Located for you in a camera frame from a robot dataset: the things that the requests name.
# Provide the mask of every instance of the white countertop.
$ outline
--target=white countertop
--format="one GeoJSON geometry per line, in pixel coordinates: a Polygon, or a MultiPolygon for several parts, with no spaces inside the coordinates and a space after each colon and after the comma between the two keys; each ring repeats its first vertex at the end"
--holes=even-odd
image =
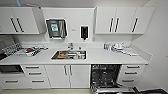
{"type": "Polygon", "coordinates": [[[140,56],[129,56],[122,53],[106,51],[104,49],[86,49],[85,60],[52,60],[56,51],[61,49],[50,48],[42,50],[35,56],[9,56],[0,61],[0,65],[11,64],[148,64],[140,56]]]}

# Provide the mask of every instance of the white wall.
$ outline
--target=white wall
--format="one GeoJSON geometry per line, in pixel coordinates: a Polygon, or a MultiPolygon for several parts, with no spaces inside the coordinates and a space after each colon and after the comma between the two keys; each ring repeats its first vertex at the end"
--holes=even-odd
{"type": "Polygon", "coordinates": [[[145,6],[154,6],[155,11],[147,32],[134,35],[133,45],[153,54],[144,70],[138,89],[163,88],[168,91],[168,0],[151,0],[145,6]]]}
{"type": "Polygon", "coordinates": [[[94,35],[93,20],[94,8],[42,8],[45,19],[65,19],[67,23],[68,36],[65,40],[53,40],[49,38],[48,32],[39,35],[13,35],[16,41],[23,43],[83,43],[80,38],[81,26],[89,27],[89,38],[85,43],[93,42],[124,42],[129,45],[132,35],[94,35]]]}

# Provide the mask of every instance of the microwave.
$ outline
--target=microwave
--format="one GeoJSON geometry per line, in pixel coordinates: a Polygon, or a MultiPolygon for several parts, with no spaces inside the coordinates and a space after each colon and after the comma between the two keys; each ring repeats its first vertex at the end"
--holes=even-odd
{"type": "Polygon", "coordinates": [[[0,72],[5,73],[23,73],[20,65],[0,65],[0,72]]]}

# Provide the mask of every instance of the sink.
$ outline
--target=sink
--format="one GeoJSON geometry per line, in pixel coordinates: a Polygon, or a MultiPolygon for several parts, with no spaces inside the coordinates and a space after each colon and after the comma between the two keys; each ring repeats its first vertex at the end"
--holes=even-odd
{"type": "Polygon", "coordinates": [[[74,59],[74,60],[84,60],[86,59],[86,51],[84,50],[67,50],[67,51],[57,51],[51,59],[74,59]]]}

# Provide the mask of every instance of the dishwasher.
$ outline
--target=dishwasher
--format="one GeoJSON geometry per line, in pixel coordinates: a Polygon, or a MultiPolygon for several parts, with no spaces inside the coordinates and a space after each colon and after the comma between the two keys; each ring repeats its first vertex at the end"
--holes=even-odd
{"type": "Polygon", "coordinates": [[[92,64],[90,86],[93,94],[133,94],[117,84],[121,64],[92,64]]]}

